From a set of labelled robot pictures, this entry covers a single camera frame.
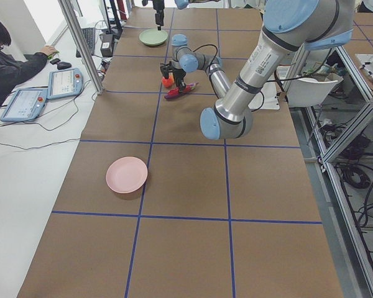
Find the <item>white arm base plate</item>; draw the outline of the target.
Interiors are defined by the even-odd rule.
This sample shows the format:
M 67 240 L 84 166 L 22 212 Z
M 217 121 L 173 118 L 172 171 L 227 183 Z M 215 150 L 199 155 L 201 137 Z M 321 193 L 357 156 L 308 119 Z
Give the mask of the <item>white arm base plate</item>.
M 250 110 L 258 109 L 264 110 L 279 110 L 280 105 L 277 95 L 277 86 L 274 82 L 265 83 L 261 89 L 261 93 L 257 93 L 253 100 L 249 103 Z

